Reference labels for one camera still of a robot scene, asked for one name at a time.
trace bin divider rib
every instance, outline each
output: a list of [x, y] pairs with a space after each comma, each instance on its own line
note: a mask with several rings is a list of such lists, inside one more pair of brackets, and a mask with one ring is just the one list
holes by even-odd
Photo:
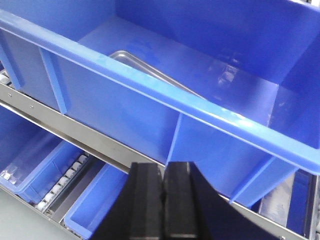
[[59, 80], [57, 78], [56, 70], [52, 63], [52, 59], [50, 56], [50, 52], [39, 47], [40, 55], [43, 61], [43, 65], [45, 67], [46, 74], [48, 75], [50, 85], [52, 87], [52, 91], [55, 97], [55, 100], [59, 106], [60, 113], [67, 113], [67, 105], [65, 102], [65, 98], [61, 89], [61, 85], [59, 84]]
[[18, 68], [13, 66], [11, 63], [14, 63], [13, 58], [10, 56], [9, 48], [5, 44], [5, 38], [0, 32], [0, 59], [5, 67], [6, 72], [10, 76], [10, 80], [16, 90], [21, 89], [22, 84], [19, 79], [22, 79], [22, 75], [18, 72]]
[[251, 171], [247, 177], [241, 181], [237, 187], [233, 190], [229, 203], [232, 204], [249, 186], [254, 182], [254, 180], [259, 177], [260, 174], [276, 159], [272, 156], [266, 160], [261, 161], [254, 169]]
[[181, 126], [181, 123], [182, 123], [182, 120], [183, 120], [183, 116], [184, 116], [184, 114], [180, 112], [179, 113], [179, 117], [178, 117], [177, 122], [176, 122], [176, 126], [175, 126], [175, 130], [174, 130], [173, 138], [172, 138], [170, 151], [169, 151], [168, 157], [166, 159], [166, 163], [165, 163], [166, 167], [167, 167], [168, 163], [171, 161], [171, 157], [172, 157], [172, 154], [174, 152], [175, 145], [176, 145], [176, 142], [177, 142], [177, 139], [178, 139], [179, 130], [180, 130], [180, 126]]

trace blue plastic bin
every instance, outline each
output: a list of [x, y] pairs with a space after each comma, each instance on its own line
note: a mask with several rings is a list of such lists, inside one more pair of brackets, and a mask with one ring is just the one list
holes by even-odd
[[[320, 173], [320, 10], [291, 0], [2, 0], [14, 87], [250, 206]], [[124, 50], [205, 99], [108, 57]]]
[[0, 184], [37, 204], [81, 150], [0, 106]]
[[[94, 167], [103, 164], [97, 162]], [[65, 215], [64, 224], [83, 239], [89, 239], [114, 204], [127, 177], [126, 173], [104, 164]]]

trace stainless steel tray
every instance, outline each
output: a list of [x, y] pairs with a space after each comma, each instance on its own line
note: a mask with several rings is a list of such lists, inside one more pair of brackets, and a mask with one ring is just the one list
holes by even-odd
[[171, 77], [163, 74], [162, 72], [160, 72], [159, 70], [157, 70], [153, 66], [150, 66], [149, 64], [145, 63], [144, 61], [140, 60], [139, 58], [137, 58], [136, 56], [132, 55], [131, 53], [129, 53], [127, 51], [119, 50], [119, 51], [112, 53], [109, 57], [112, 59], [115, 59], [123, 64], [126, 64], [132, 68], [135, 68], [145, 74], [153, 76], [161, 81], [164, 81], [168, 84], [171, 84], [177, 88], [180, 88], [188, 93], [191, 93], [191, 94], [196, 95], [202, 99], [205, 99], [201, 95], [192, 91], [190, 88], [184, 86], [183, 84], [172, 79]]

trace gray floor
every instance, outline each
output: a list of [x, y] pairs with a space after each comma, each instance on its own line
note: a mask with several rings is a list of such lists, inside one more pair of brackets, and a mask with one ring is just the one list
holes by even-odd
[[79, 240], [0, 189], [0, 240]]

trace metal shelf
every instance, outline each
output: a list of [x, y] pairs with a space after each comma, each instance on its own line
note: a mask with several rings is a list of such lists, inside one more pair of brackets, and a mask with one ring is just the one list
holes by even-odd
[[132, 162], [157, 163], [164, 170], [165, 166], [152, 158], [1, 83], [0, 106], [124, 172], [129, 171]]
[[[31, 97], [14, 90], [13, 88], [0, 83], [0, 106], [3, 106], [12, 112], [20, 115], [21, 117], [35, 123], [36, 125], [48, 130], [49, 132], [59, 136], [60, 138], [78, 146], [84, 151], [90, 153], [91, 155], [125, 171], [128, 172], [132, 162], [137, 163], [157, 163], [160, 170], [163, 172], [165, 166], [150, 157], [141, 154], [140, 152], [66, 116], [60, 114], [58, 111], [32, 99]], [[5, 196], [8, 193], [5, 193], [3, 190], [0, 190], [0, 201], [4, 201], [5, 204], [8, 201], [8, 197]], [[67, 235], [63, 237], [57, 237], [58, 232], [67, 231], [63, 229], [61, 225], [54, 222], [49, 217], [37, 211], [34, 207], [27, 203], [23, 203], [19, 197], [9, 193], [12, 197], [20, 201], [21, 209], [24, 207], [28, 211], [33, 210], [33, 214], [42, 215], [49, 222], [53, 223], [56, 229], [51, 229], [47, 232], [47, 235], [43, 239], [78, 239], [75, 235], [72, 235], [70, 232], [70, 237]], [[237, 211], [243, 214], [246, 218], [256, 223], [261, 228], [270, 232], [276, 237], [279, 237], [281, 240], [307, 240], [303, 236], [296, 234], [293, 231], [247, 209], [246, 207], [233, 203], [233, 206]], [[19, 212], [19, 208], [12, 210], [13, 213]], [[27, 216], [21, 217], [19, 214], [16, 215], [15, 221], [21, 223], [24, 219], [32, 219], [35, 216], [31, 216], [31, 213], [28, 213]], [[8, 227], [8, 231], [14, 232], [13, 228]]]

